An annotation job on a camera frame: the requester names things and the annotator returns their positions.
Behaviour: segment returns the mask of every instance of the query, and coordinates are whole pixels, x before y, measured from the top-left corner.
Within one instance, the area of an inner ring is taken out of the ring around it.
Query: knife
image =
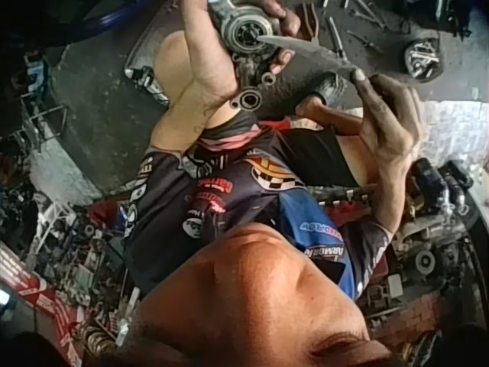
[[[325,71],[337,73],[350,82],[352,82],[351,76],[353,72],[359,69],[354,63],[340,59],[333,51],[312,42],[281,36],[260,36],[257,40],[265,44],[273,44],[274,46],[295,51],[306,59],[317,63]]]

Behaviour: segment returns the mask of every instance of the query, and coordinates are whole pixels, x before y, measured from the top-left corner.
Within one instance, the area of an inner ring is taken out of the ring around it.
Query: gray floor
[[[436,32],[415,28],[410,36],[386,33],[367,22],[350,17],[337,3],[330,2],[329,15],[335,17],[350,60],[368,73],[382,72],[409,81],[401,73],[400,52],[410,40],[436,37]],[[123,75],[123,66],[129,52],[159,7],[160,2],[155,2],[130,24],[71,45],[53,71],[56,98],[70,107],[67,129],[61,144],[103,193],[117,189],[134,177],[151,128],[164,113],[160,105],[150,96],[137,91]],[[390,12],[386,16],[390,25],[396,28],[399,17]],[[164,12],[160,23],[158,35],[161,39],[182,29],[178,11]],[[365,50],[345,33],[346,29],[378,43],[385,55],[379,57]],[[487,29],[487,18],[474,11],[471,22],[473,34],[469,39],[462,43],[458,38],[442,33],[445,72],[431,83],[418,85],[423,100],[487,101]],[[322,27],[320,40],[323,45],[331,47],[325,27]],[[266,99],[261,115],[288,113],[287,109],[292,105],[290,99],[299,95],[321,72],[304,59],[296,57],[275,86],[277,89],[274,92],[278,90],[281,98]],[[348,88],[339,106],[344,109],[360,106],[352,87]]]

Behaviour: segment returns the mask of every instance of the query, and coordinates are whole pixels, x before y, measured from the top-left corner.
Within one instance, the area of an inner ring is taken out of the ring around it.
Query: dirty hand
[[[382,74],[367,79],[356,70],[353,80],[364,105],[362,141],[377,161],[381,176],[405,177],[418,154],[422,134],[418,93]]]
[[[272,18],[278,18],[283,34],[295,37],[300,28],[300,19],[291,10],[282,7],[280,2],[246,1],[247,4],[260,6]],[[183,20],[194,80],[202,87],[209,103],[224,103],[238,91],[238,81],[231,57],[222,45],[207,11],[207,0],[183,0]],[[292,51],[282,50],[271,71],[280,73],[292,56]]]

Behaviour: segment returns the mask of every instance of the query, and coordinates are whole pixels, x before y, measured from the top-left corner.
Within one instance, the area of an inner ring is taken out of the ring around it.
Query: man's forearm
[[[206,101],[199,84],[192,81],[154,127],[151,146],[166,151],[186,151],[197,141],[218,108]]]
[[[406,170],[398,174],[380,172],[372,214],[391,234],[399,229],[406,199]]]

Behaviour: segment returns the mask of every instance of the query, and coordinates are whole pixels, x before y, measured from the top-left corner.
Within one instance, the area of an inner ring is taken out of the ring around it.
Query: knife blade
[[[325,71],[337,73],[350,82],[352,81],[351,75],[353,71],[359,69],[354,63],[340,59],[333,51],[326,47],[308,41],[281,36],[260,36],[257,39],[265,44],[273,44],[274,46],[295,51],[306,59],[317,63]]]

